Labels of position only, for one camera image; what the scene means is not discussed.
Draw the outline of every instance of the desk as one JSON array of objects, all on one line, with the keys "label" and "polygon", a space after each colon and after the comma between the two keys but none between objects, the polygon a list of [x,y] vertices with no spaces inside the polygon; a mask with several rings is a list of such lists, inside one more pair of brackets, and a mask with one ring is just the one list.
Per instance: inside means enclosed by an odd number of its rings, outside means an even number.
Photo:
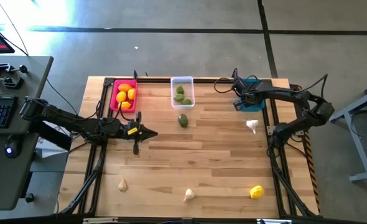
[{"label": "desk", "polygon": [[[104,79],[89,77],[80,110],[82,116],[94,112]],[[287,79],[273,79],[272,82],[275,86],[289,86]],[[230,86],[221,84],[219,88],[224,90]],[[169,82],[138,83],[138,89],[137,111],[142,111],[142,122],[159,135],[139,145],[139,156],[132,153],[132,141],[109,140],[97,217],[279,216],[261,112],[235,111],[232,102],[237,96],[219,94],[212,84],[195,84],[196,105],[188,111],[172,109]],[[106,102],[110,101],[110,96],[111,89]],[[280,122],[295,119],[292,103],[276,101],[276,105]],[[188,116],[186,129],[178,125],[180,113]],[[133,118],[135,114],[125,116]],[[246,127],[247,119],[260,120],[256,134]],[[72,147],[82,142],[77,139]],[[290,143],[302,149],[301,144]],[[68,158],[58,198],[61,209],[82,186],[89,150],[90,146],[82,147]],[[318,213],[306,158],[290,147],[286,147],[286,156],[293,188],[308,208]],[[125,193],[118,190],[122,178],[128,184]],[[265,194],[258,200],[251,200],[249,189],[255,185],[262,185]],[[189,188],[197,197],[183,203]],[[288,210],[287,194],[282,193]]]},{"label": "desk", "polygon": [[[22,97],[40,97],[52,62],[52,57],[0,56],[0,63],[10,63],[14,67],[26,65],[29,70],[28,75],[20,74],[24,79],[21,89],[8,90],[0,86],[0,94],[7,92]],[[24,130],[23,126],[29,127],[29,123],[20,121],[19,112],[23,103],[24,100],[19,100],[10,124],[9,133],[21,133]],[[38,134],[27,134],[20,156],[15,159],[8,159],[4,153],[7,136],[7,134],[0,134],[0,210],[15,208],[17,199],[21,196],[25,187],[38,139]]]}]

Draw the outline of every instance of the blue object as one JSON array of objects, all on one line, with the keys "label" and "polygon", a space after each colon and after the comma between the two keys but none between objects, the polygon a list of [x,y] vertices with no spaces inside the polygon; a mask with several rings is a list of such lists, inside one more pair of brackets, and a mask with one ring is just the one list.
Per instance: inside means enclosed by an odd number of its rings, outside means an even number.
[{"label": "blue object", "polygon": [[[258,82],[260,82],[259,80],[255,79],[255,78],[246,78],[243,81],[246,82],[246,83],[258,83]],[[264,108],[265,108],[265,100],[263,100],[262,103],[257,104],[257,105],[252,105],[252,106],[248,106],[248,107],[242,106],[240,111],[257,112],[257,111],[260,111]]]}]

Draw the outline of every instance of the lemon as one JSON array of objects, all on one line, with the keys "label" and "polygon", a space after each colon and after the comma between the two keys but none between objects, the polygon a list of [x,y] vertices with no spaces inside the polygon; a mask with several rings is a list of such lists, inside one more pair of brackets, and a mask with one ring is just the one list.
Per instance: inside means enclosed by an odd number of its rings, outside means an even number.
[{"label": "lemon", "polygon": [[257,185],[250,190],[250,198],[252,199],[260,198],[263,195],[264,195],[264,189],[260,185]]},{"label": "lemon", "polygon": [[128,90],[128,98],[130,100],[133,100],[135,98],[135,89],[134,88]]},{"label": "lemon", "polygon": [[127,99],[127,93],[124,91],[120,91],[116,96],[117,103],[121,103],[123,101],[126,101]]},{"label": "lemon", "polygon": [[128,103],[127,101],[119,103],[118,107],[120,107],[120,105],[121,105],[121,109],[129,109],[131,107],[131,104]]},{"label": "lemon", "polygon": [[120,84],[118,89],[119,91],[125,91],[128,92],[128,90],[130,90],[132,87],[129,84]]}]

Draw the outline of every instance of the gray floor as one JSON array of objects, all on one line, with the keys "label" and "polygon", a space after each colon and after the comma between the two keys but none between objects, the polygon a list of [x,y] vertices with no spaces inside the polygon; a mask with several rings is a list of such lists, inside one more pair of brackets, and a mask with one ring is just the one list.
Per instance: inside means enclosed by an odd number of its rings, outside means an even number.
[{"label": "gray floor", "polygon": [[[262,34],[66,33],[24,29],[32,25],[261,29],[255,0],[16,2],[1,1],[21,30],[29,53],[54,56],[49,80],[75,108],[81,105],[89,75],[130,75],[136,69],[149,75],[223,77],[238,67],[242,76],[271,77]],[[24,16],[13,10],[22,6]],[[367,30],[367,1],[265,0],[264,7],[270,29]],[[7,24],[2,12],[0,24]],[[20,44],[12,29],[7,27],[4,35]],[[325,97],[336,110],[360,97],[367,88],[367,36],[271,35],[271,44],[280,78],[309,86],[329,74]],[[312,91],[319,94],[319,88]],[[43,97],[69,110],[49,86]],[[310,132],[322,215],[367,222],[367,181],[351,184],[348,179],[349,175],[363,172],[363,167],[346,124],[327,124]],[[32,204],[20,201],[15,210],[0,212],[0,218],[52,213],[63,174],[43,171],[63,170],[64,160],[61,155],[35,161],[32,170],[42,172],[33,176],[29,191],[38,200]]]}]

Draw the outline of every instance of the garlic clove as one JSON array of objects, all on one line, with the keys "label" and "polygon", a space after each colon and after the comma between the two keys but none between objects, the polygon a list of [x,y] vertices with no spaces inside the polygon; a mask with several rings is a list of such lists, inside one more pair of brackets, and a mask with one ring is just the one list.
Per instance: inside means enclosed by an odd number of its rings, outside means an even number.
[{"label": "garlic clove", "polygon": [[183,202],[187,202],[190,199],[193,199],[194,197],[195,197],[195,193],[191,189],[188,189],[188,190],[186,190],[185,198],[184,198]]},{"label": "garlic clove", "polygon": [[253,133],[256,134],[256,127],[258,125],[258,120],[249,120],[246,122],[246,126],[253,130]]},{"label": "garlic clove", "polygon": [[128,189],[127,182],[126,182],[126,180],[124,178],[120,181],[120,184],[118,186],[118,189],[121,192],[125,192]]}]

